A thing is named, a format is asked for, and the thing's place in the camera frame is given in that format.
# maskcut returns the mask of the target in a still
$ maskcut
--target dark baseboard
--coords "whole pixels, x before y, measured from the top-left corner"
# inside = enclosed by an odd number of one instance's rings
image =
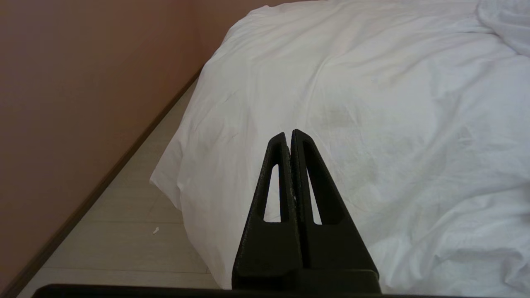
[[[190,78],[186,85],[175,95],[169,104],[156,116],[151,124],[144,130],[140,137],[134,142],[129,150],[114,165],[112,170],[103,178],[95,187],[90,195],[85,199],[81,206],[66,220],[61,228],[51,237],[51,239],[42,247],[35,257],[24,267],[24,269],[13,279],[7,288],[0,294],[1,298],[16,298],[24,289],[28,282],[35,276],[39,269],[44,265],[52,253],[59,247],[61,242],[70,234],[77,223],[83,218],[85,213],[92,207],[96,200],[105,191],[107,186],[114,180],[121,169],[127,164],[129,159],[136,153],[138,148],[153,132],[156,126],[164,119],[176,102],[184,95],[186,90],[199,77],[202,67]]]

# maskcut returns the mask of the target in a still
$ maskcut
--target floor tile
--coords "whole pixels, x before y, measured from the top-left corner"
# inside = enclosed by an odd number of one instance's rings
[[[89,221],[146,221],[161,192],[154,188],[108,188],[83,217]]]
[[[147,217],[148,222],[157,223],[183,223],[182,212],[175,208],[173,203],[164,195],[160,194],[155,205],[151,208]]]
[[[44,267],[206,272],[184,226],[173,223],[81,221]]]
[[[219,288],[212,276],[204,273],[42,268],[18,298],[30,298],[49,284]]]

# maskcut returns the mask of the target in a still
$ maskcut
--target floor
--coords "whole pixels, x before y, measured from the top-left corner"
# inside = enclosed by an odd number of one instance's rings
[[[19,294],[52,283],[218,288],[182,214],[149,184],[196,82]]]

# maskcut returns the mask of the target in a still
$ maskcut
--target wall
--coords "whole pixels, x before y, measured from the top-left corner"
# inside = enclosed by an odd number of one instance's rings
[[[202,54],[208,60],[220,46],[226,32],[251,10],[296,0],[193,0]]]
[[[0,2],[0,292],[204,62],[190,0]]]

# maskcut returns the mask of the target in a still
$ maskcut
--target white duvet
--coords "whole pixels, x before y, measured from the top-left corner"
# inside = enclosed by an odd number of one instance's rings
[[[267,142],[295,128],[384,293],[530,295],[530,58],[476,2],[301,2],[230,29],[151,178],[224,288]]]

